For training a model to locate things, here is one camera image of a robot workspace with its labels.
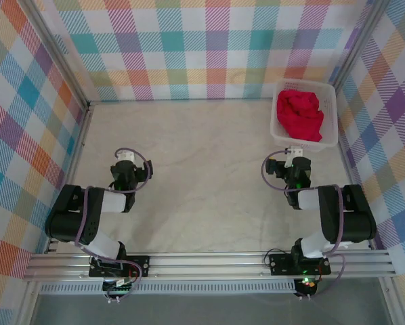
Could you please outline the red t-shirt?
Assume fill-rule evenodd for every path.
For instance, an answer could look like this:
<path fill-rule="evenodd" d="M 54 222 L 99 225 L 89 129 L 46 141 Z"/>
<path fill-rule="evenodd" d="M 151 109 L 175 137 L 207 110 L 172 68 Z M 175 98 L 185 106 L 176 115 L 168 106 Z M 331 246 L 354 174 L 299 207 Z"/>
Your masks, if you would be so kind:
<path fill-rule="evenodd" d="M 291 138 L 309 142 L 322 139 L 320 128 L 324 113 L 315 93 L 294 89 L 281 91 L 276 102 L 276 116 Z"/>

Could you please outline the white plastic basket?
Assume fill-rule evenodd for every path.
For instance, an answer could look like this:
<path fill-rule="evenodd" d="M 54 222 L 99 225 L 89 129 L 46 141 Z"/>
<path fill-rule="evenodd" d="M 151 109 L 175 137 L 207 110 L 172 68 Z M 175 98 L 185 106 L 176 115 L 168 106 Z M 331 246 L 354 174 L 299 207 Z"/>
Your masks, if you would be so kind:
<path fill-rule="evenodd" d="M 305 141 L 291 137 L 280 124 L 276 116 L 278 95 L 284 90 L 308 91 L 315 93 L 319 100 L 319 110 L 324 113 L 320 128 L 322 139 L 319 142 Z M 279 79 L 274 83 L 272 111 L 270 120 L 270 133 L 278 146 L 301 146 L 304 150 L 319 152 L 332 148 L 338 142 L 337 103 L 335 88 L 327 83 L 308 81 L 304 79 Z"/>

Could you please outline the grey aluminium side rail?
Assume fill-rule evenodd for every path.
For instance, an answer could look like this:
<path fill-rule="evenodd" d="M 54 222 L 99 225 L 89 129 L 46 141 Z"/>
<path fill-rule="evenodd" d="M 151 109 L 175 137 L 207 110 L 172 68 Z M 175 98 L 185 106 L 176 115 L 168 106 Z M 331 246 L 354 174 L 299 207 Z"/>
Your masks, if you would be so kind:
<path fill-rule="evenodd" d="M 343 163 L 343 168 L 345 169 L 347 178 L 348 178 L 348 183 L 352 184 L 358 184 L 353 169 L 351 168 L 351 165 L 349 163 L 349 159 L 347 157 L 347 154 L 345 153 L 344 147 L 343 147 L 343 135 L 338 133 L 338 144 L 337 147 L 339 149 L 339 153 L 341 155 L 341 160 Z"/>
<path fill-rule="evenodd" d="M 77 169 L 79 166 L 79 161 L 81 159 L 83 148 L 85 147 L 85 142 L 86 142 L 87 134 L 89 131 L 89 126 L 90 126 L 90 123 L 92 120 L 93 111 L 94 111 L 94 106 L 90 106 L 90 107 L 88 107 L 88 109 L 86 110 L 86 112 L 83 115 L 83 119 L 81 121 L 80 132 L 79 132 L 77 141 L 75 142 L 75 145 L 74 145 L 74 150 L 71 155 L 69 168 L 67 170 L 65 178 L 62 181 L 61 188 L 58 190 L 58 194 L 56 195 L 56 197 L 53 201 L 53 204 L 56 203 L 56 200 L 58 199 L 61 189 L 64 187 L 64 185 L 74 183 L 75 175 L 77 173 Z M 43 247 L 42 253 L 43 254 L 56 253 L 58 246 L 59 246 L 59 241 L 47 236 L 46 243 Z"/>

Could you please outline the thin grey frame rail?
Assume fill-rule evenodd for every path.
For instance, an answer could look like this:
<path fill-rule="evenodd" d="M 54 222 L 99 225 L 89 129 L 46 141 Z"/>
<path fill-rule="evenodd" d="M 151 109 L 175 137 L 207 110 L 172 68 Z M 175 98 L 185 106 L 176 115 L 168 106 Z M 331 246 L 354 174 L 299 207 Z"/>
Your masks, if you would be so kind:
<path fill-rule="evenodd" d="M 190 98 L 190 99 L 160 99 L 160 100 L 105 100 L 105 101 L 90 101 L 90 106 L 97 106 L 97 105 L 115 105 L 115 104 L 134 104 L 134 103 L 153 103 L 153 102 L 220 102 L 224 100 L 236 100 L 236 101 L 272 101 L 272 97 L 263 97 L 263 98 L 256 98 L 256 97 L 249 97 L 249 98 L 214 98 L 214 99 L 203 99 L 203 98 Z"/>

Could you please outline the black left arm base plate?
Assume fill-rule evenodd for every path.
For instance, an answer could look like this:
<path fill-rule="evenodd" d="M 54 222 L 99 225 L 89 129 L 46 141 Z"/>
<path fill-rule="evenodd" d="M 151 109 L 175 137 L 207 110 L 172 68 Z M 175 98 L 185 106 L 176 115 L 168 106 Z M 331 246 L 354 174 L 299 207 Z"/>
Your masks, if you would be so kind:
<path fill-rule="evenodd" d="M 142 277 L 148 276 L 150 267 L 149 256 L 127 255 L 125 259 L 133 264 L 104 261 L 91 257 L 88 275 L 90 278 L 137 278 L 140 276 L 139 269 L 136 267 L 138 265 L 142 270 Z"/>

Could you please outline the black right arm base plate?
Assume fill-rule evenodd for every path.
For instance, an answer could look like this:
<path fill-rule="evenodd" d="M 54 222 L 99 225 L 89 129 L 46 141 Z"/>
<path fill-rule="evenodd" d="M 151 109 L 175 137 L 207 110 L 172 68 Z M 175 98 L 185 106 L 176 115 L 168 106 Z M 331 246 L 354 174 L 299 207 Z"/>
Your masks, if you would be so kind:
<path fill-rule="evenodd" d="M 272 276 L 323 276 L 331 274 L 329 260 L 324 258 L 273 254 L 269 255 L 269 262 Z"/>

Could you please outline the aluminium mounting rail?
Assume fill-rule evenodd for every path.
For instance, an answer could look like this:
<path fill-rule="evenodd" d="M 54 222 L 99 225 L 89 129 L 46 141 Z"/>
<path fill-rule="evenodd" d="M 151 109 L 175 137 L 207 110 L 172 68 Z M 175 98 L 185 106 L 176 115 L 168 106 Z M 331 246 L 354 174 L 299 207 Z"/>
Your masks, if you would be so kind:
<path fill-rule="evenodd" d="M 331 273 L 328 278 L 378 278 L 396 274 L 387 251 L 341 251 L 341 257 L 331 257 Z M 271 275 L 270 260 L 263 261 L 264 252 L 240 253 L 150 253 L 149 280 L 258 280 L 270 278 L 317 278 L 319 269 L 288 274 L 283 269 Z M 33 255 L 26 269 L 25 281 L 77 281 L 112 280 L 106 274 L 94 277 L 90 274 L 89 256 L 86 254 L 38 254 Z"/>

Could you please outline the grey aluminium frame post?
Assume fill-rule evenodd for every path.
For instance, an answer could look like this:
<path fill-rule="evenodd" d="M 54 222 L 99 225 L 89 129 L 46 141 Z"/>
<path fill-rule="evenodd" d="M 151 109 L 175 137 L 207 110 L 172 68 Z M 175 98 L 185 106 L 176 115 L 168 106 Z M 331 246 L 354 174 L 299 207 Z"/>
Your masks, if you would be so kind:
<path fill-rule="evenodd" d="M 18 4 L 26 14 L 30 23 L 33 25 L 40 39 L 44 43 L 46 50 L 51 56 L 52 60 L 58 67 L 58 70 L 61 72 L 64 80 L 68 83 L 69 89 L 72 91 L 72 94 L 75 96 L 76 101 L 84 109 L 84 111 L 89 110 L 89 101 L 87 100 L 85 94 L 79 82 L 76 79 L 76 76 L 73 74 L 70 66 L 65 60 L 64 54 L 62 53 L 58 43 L 55 40 L 53 33 L 47 27 L 43 16 L 40 11 L 37 9 L 34 0 L 17 0 Z"/>
<path fill-rule="evenodd" d="M 372 36 L 381 17 L 385 13 L 391 0 L 366 0 L 366 5 L 358 18 L 358 27 L 354 27 L 347 45 L 348 51 L 341 56 L 342 61 L 335 66 L 333 74 L 329 79 L 330 84 L 335 88 L 336 94 L 342 90 L 348 75 L 351 73 L 354 64 L 361 56 L 366 44 Z"/>

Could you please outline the grey frame leg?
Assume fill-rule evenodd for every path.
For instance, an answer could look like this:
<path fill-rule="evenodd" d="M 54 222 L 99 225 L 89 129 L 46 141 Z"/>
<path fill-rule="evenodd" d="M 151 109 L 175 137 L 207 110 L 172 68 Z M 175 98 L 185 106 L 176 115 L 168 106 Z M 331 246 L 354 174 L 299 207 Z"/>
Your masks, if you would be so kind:
<path fill-rule="evenodd" d="M 396 281 L 391 277 L 380 277 L 379 283 L 393 325 L 405 325 L 405 302 Z"/>
<path fill-rule="evenodd" d="M 35 281 L 26 283 L 14 325 L 30 325 L 41 285 Z"/>

